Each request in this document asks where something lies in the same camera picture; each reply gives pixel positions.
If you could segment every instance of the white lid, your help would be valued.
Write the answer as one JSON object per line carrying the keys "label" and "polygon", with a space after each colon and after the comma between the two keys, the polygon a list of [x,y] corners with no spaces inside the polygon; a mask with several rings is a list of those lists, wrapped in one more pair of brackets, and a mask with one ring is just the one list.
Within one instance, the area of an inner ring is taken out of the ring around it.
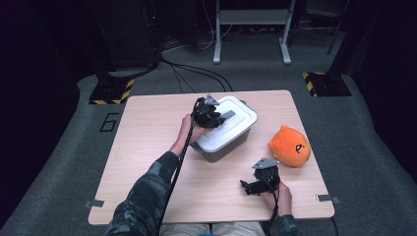
{"label": "white lid", "polygon": [[203,134],[196,143],[205,152],[216,152],[249,130],[257,121],[257,113],[234,96],[225,96],[217,101],[215,111],[221,114],[232,110],[235,115],[210,132]]}

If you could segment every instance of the sleeve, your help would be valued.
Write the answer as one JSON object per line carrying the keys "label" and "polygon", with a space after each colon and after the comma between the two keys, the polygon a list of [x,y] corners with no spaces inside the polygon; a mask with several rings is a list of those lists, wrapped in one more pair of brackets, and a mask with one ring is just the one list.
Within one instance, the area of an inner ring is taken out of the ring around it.
{"label": "sleeve", "polygon": [[171,151],[156,160],[117,206],[105,235],[155,235],[178,163]]}
{"label": "sleeve", "polygon": [[292,214],[285,214],[275,220],[275,223],[269,230],[272,236],[302,236],[303,234],[295,224],[295,219]]}

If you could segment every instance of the person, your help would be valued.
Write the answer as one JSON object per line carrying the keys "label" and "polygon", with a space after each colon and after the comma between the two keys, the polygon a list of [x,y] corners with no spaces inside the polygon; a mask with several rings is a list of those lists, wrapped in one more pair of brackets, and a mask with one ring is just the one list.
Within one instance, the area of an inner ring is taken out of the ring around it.
{"label": "person", "polygon": [[[171,187],[171,178],[179,164],[189,131],[192,117],[190,114],[182,119],[178,137],[171,148],[157,159],[147,173],[140,177],[129,192],[126,200],[119,204],[114,211],[113,219],[106,228],[107,236],[133,236],[133,235],[254,235],[265,236],[259,222],[224,222],[213,225],[208,224],[162,224],[157,229],[162,218],[166,200]],[[196,125],[193,128],[189,144],[196,141],[209,129]],[[270,232],[276,235],[299,235],[294,217],[291,214],[292,196],[289,188],[283,183],[279,184],[276,194],[278,198],[278,217],[274,220]],[[262,193],[261,196],[271,207],[275,207],[272,193]]]}

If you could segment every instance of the person's leg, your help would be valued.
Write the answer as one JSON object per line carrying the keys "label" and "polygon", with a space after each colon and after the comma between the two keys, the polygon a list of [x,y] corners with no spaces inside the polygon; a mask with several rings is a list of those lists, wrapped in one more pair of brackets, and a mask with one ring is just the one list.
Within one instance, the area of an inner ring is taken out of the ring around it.
{"label": "person's leg", "polygon": [[221,236],[265,236],[258,221],[216,223],[212,225],[211,233]]}
{"label": "person's leg", "polygon": [[162,224],[160,227],[160,236],[197,236],[208,233],[208,224]]}

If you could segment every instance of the hand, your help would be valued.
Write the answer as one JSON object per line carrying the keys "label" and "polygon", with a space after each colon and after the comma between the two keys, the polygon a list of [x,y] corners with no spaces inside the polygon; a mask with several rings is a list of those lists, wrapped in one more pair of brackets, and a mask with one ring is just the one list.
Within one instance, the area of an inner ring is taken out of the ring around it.
{"label": "hand", "polygon": [[[187,141],[188,133],[190,132],[190,127],[191,127],[192,119],[193,118],[191,117],[190,114],[187,114],[182,119],[182,124],[181,124],[180,131],[178,133],[177,140],[175,141],[175,143],[172,145],[172,147],[170,149],[177,156],[180,156],[181,155],[182,149],[184,148],[184,144]],[[196,125],[194,127],[194,129],[193,129],[193,135],[191,136],[190,144],[192,144],[193,142],[195,142],[205,132],[210,131],[210,130],[211,129],[205,129],[203,127],[200,127],[200,126]]]}
{"label": "hand", "polygon": [[[280,182],[278,189],[275,190],[275,194],[278,197],[278,215],[292,214],[292,195],[291,192],[284,183]],[[268,206],[273,209],[275,207],[275,198],[270,192],[261,193],[261,196],[267,201]]]}

